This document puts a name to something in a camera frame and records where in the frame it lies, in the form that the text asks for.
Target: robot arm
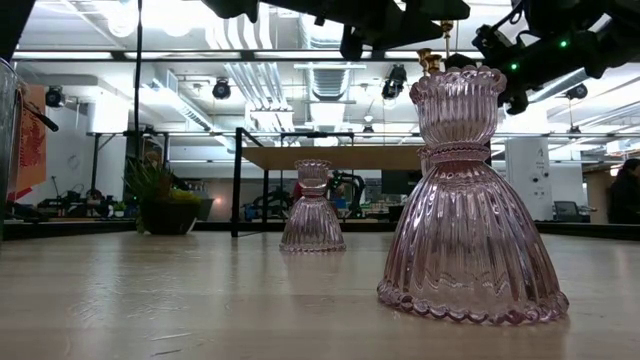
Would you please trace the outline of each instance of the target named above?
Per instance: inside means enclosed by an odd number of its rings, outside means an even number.
[[[329,189],[335,190],[340,184],[351,184],[351,186],[353,186],[353,201],[351,201],[351,205],[349,205],[349,210],[354,217],[362,217],[360,199],[362,199],[362,193],[366,187],[362,176],[334,171],[333,179],[329,183]]]
[[[521,34],[538,37],[525,45],[519,38],[511,43],[499,31],[506,21],[517,22],[524,14],[529,29]],[[596,31],[590,28],[603,15],[611,19]],[[513,11],[493,26],[483,25],[472,44],[484,55],[483,64],[507,76],[507,89],[500,105],[509,114],[526,110],[526,91],[584,68],[593,78],[607,68],[618,67],[640,54],[640,3],[633,0],[520,0]],[[474,64],[455,54],[446,67]]]
[[[340,52],[350,61],[362,57],[362,46],[387,50],[442,37],[442,28],[432,20],[461,20],[469,17],[463,0],[403,0],[402,11],[394,0],[266,0],[264,3],[309,14],[315,24],[325,20],[344,24]],[[202,0],[221,18],[247,14],[258,18],[258,0]]]

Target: wooden table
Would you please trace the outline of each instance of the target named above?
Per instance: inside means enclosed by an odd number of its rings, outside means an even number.
[[[546,237],[570,319],[491,327],[376,301],[391,234],[324,256],[280,234],[104,234],[0,251],[7,360],[639,359],[640,243]]]

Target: red poster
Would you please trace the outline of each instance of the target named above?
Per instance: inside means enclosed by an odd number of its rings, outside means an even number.
[[[44,87],[30,85],[24,102],[44,114]],[[47,178],[47,128],[24,106],[20,117],[20,150],[18,152],[18,176],[15,192],[44,182]]]

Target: potted plant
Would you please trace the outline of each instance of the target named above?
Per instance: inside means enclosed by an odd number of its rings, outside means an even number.
[[[173,172],[160,165],[131,162],[126,184],[139,203],[138,232],[184,235],[196,222],[200,198],[172,187]]]
[[[123,202],[115,203],[113,205],[113,216],[121,218],[124,217],[124,211],[127,209],[127,205]]]

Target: ribbed glass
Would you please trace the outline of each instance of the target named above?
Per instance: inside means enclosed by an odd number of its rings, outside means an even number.
[[[324,197],[330,162],[296,161],[302,197],[293,205],[282,234],[283,251],[326,252],[346,250],[338,217]]]
[[[567,312],[524,204],[483,162],[505,85],[497,70],[465,67],[423,77],[412,88],[432,166],[398,223],[378,285],[383,303],[494,324],[546,322]]]

